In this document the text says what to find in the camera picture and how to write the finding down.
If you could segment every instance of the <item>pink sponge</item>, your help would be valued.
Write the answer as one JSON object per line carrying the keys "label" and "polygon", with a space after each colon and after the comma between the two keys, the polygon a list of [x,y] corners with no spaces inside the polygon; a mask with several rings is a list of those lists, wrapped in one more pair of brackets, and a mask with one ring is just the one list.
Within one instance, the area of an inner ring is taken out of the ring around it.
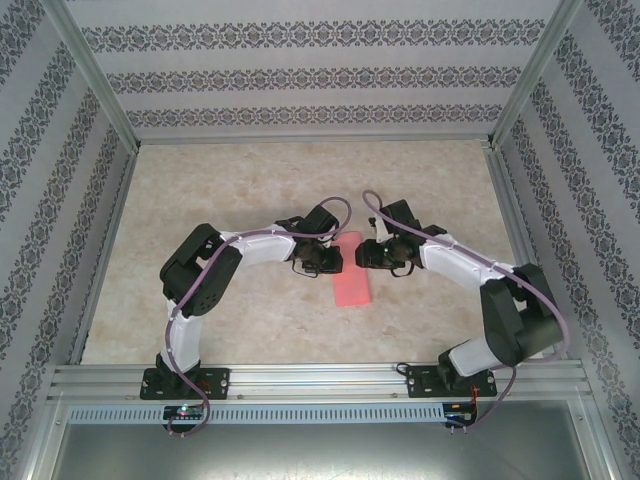
{"label": "pink sponge", "polygon": [[356,265],[356,248],[362,243],[360,232],[347,232],[331,242],[340,247],[342,273],[332,275],[333,295],[338,307],[352,307],[371,303],[369,277],[364,268]]}

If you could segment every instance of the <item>enclosure wall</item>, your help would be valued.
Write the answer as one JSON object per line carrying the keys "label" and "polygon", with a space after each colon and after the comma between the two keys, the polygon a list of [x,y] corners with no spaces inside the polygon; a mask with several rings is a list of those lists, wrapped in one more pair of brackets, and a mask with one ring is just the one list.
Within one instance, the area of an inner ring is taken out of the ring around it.
{"label": "enclosure wall", "polygon": [[0,30],[0,479],[18,468],[50,365],[66,363],[129,154],[37,1]]}
{"label": "enclosure wall", "polygon": [[629,477],[640,476],[639,29],[637,0],[582,4],[501,146]]}
{"label": "enclosure wall", "polygon": [[67,3],[143,141],[488,134],[557,4]]}

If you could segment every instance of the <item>black mounting bracket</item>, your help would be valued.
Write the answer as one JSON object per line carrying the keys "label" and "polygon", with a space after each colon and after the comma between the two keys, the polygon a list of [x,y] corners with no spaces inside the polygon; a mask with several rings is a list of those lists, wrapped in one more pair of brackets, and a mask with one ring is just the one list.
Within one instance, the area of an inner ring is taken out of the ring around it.
{"label": "black mounting bracket", "polygon": [[397,371],[407,379],[409,398],[471,397],[474,386],[478,397],[495,397],[498,394],[495,378],[489,370],[456,382],[454,388],[447,388],[444,384],[437,365],[399,364]]}
{"label": "black mounting bracket", "polygon": [[[196,365],[185,375],[196,384],[209,400],[226,400],[229,392],[231,370],[228,368],[204,368]],[[156,368],[147,368],[142,376],[140,387],[142,400],[199,400],[200,396],[171,372],[162,361],[160,354],[156,357]]]}

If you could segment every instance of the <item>wire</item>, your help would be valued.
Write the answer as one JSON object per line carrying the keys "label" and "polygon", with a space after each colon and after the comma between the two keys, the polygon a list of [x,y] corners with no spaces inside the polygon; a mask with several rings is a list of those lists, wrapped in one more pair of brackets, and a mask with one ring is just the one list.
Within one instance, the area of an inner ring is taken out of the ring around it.
{"label": "wire", "polygon": [[495,402],[493,402],[493,405],[491,405],[491,408],[489,408],[489,410],[487,410],[487,412],[483,416],[481,416],[478,420],[476,420],[473,424],[469,425],[467,427],[467,431],[476,428],[478,425],[481,425],[484,421],[487,420],[487,418],[489,418],[491,415],[495,413],[495,411],[504,401],[505,397],[509,395],[509,391],[511,390],[511,387],[513,387],[513,384],[516,381],[516,375],[517,375],[516,367],[511,367],[511,378],[509,379],[509,383],[507,383],[507,386],[504,388],[504,390],[502,391],[498,399]]}
{"label": "wire", "polygon": [[[373,195],[378,200],[377,208],[369,201],[369,199],[367,198],[368,195]],[[569,326],[567,325],[567,321],[562,316],[562,313],[560,313],[560,310],[558,310],[558,307],[556,307],[554,303],[551,300],[549,300],[549,298],[547,298],[547,296],[544,293],[542,293],[536,287],[531,285],[529,282],[523,280],[517,275],[514,275],[512,272],[509,272],[508,270],[505,270],[504,268],[500,267],[499,265],[497,265],[495,261],[486,259],[463,245],[450,242],[443,238],[434,237],[433,235],[429,235],[428,233],[422,232],[420,230],[416,230],[415,228],[408,227],[407,225],[404,225],[403,223],[400,223],[394,220],[388,215],[385,215],[380,211],[380,208],[382,208],[382,198],[373,190],[365,190],[364,192],[362,192],[362,200],[364,200],[364,203],[367,205],[367,207],[373,210],[376,213],[376,215],[380,216],[382,219],[384,219],[386,222],[390,223],[391,225],[395,225],[398,228],[406,230],[407,232],[413,233],[414,235],[422,237],[426,240],[430,240],[434,243],[437,243],[438,245],[442,245],[443,247],[451,248],[453,250],[458,250],[463,255],[473,260],[475,263],[495,270],[496,272],[504,275],[508,279],[514,281],[521,288],[528,290],[533,295],[538,297],[538,299],[542,303],[544,303],[547,306],[547,308],[549,308],[549,310],[551,310],[551,313],[553,313],[553,316],[556,317],[556,320],[558,321],[558,325],[560,326],[560,330],[562,331],[562,345],[560,349],[557,352],[555,352],[553,355],[550,355],[545,358],[531,358],[527,360],[528,363],[546,363],[552,360],[560,359],[566,355],[567,350],[569,349],[569,342],[570,342]]]}
{"label": "wire", "polygon": [[403,377],[406,377],[408,375],[407,372],[409,371],[409,368],[411,368],[411,365],[405,362],[400,362],[399,364],[396,365],[396,372],[398,372]]}
{"label": "wire", "polygon": [[471,394],[472,399],[470,404],[473,405],[473,412],[471,412],[471,415],[474,415],[478,412],[478,387],[471,385]]}
{"label": "wire", "polygon": [[346,199],[344,199],[342,197],[333,196],[333,197],[325,198],[318,205],[322,206],[322,205],[324,205],[324,204],[326,204],[328,202],[331,202],[331,201],[338,201],[338,202],[344,203],[344,205],[347,207],[347,216],[346,216],[344,222],[342,223],[342,225],[339,225],[338,227],[336,227],[333,230],[330,230],[329,232],[326,232],[326,233],[297,233],[297,232],[288,232],[288,231],[282,231],[282,230],[276,230],[276,231],[274,231],[274,230],[252,230],[250,232],[245,232],[245,233],[240,233],[238,235],[234,235],[233,237],[229,238],[228,240],[225,240],[222,243],[222,245],[220,245],[216,249],[216,251],[213,253],[211,258],[209,258],[209,260],[207,261],[207,264],[202,269],[202,272],[200,272],[200,275],[198,275],[198,278],[196,278],[196,280],[193,282],[191,287],[189,287],[189,290],[187,290],[187,293],[184,294],[182,299],[178,302],[178,304],[175,306],[175,308],[171,311],[171,314],[169,315],[169,321],[167,322],[167,327],[165,328],[165,331],[164,331],[164,343],[165,343],[165,347],[167,349],[167,357],[169,358],[169,363],[173,367],[173,371],[178,375],[178,377],[180,377],[180,379],[184,383],[186,383],[189,386],[189,388],[191,388],[191,390],[196,392],[200,396],[200,398],[202,398],[203,406],[204,406],[204,408],[206,410],[206,413],[205,413],[205,416],[204,416],[202,422],[200,422],[198,425],[193,427],[188,432],[175,432],[174,430],[172,430],[171,429],[171,425],[173,424],[173,421],[176,418],[178,418],[178,417],[172,417],[171,419],[169,419],[169,422],[167,423],[167,430],[168,430],[170,436],[172,436],[172,437],[173,436],[179,436],[181,438],[184,438],[184,437],[188,437],[190,435],[193,435],[194,433],[197,433],[199,430],[204,428],[205,425],[207,424],[207,422],[209,421],[209,418],[211,417],[211,403],[209,402],[209,398],[207,397],[207,394],[205,392],[203,392],[195,383],[193,383],[191,380],[189,380],[189,378],[184,374],[184,372],[182,372],[182,370],[180,370],[180,368],[178,367],[178,363],[176,362],[176,359],[173,356],[173,349],[171,348],[171,329],[173,327],[173,322],[176,319],[176,317],[178,316],[178,313],[180,313],[180,311],[182,310],[182,307],[185,306],[185,304],[191,299],[193,294],[198,290],[198,287],[200,286],[202,281],[205,279],[205,277],[209,273],[209,270],[211,270],[211,267],[213,266],[215,261],[218,259],[218,257],[222,253],[222,251],[225,248],[227,248],[229,245],[231,245],[232,243],[234,243],[234,242],[236,242],[238,240],[241,240],[242,238],[251,237],[251,236],[254,236],[254,235],[274,235],[276,232],[277,232],[278,235],[285,236],[285,237],[318,238],[318,239],[325,238],[325,237],[332,237],[332,236],[335,236],[335,235],[339,234],[342,230],[344,230],[344,228],[347,226],[347,224],[351,220],[351,213],[352,213],[351,204]]}

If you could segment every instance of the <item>tabletop surface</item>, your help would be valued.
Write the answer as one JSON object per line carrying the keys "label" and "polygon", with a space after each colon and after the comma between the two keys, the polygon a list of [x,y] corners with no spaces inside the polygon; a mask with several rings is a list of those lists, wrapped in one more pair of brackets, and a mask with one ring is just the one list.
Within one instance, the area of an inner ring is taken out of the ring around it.
{"label": "tabletop surface", "polygon": [[[167,322],[158,274],[196,225],[262,228],[341,195],[353,205],[346,230],[372,238],[367,188],[386,203],[406,199],[423,226],[513,263],[479,142],[143,146],[83,363],[154,361]],[[344,218],[342,205],[327,207]],[[425,270],[368,276],[372,303],[339,308],[328,275],[304,278],[290,263],[238,271],[207,315],[203,362],[426,362],[482,334],[477,293]]]}

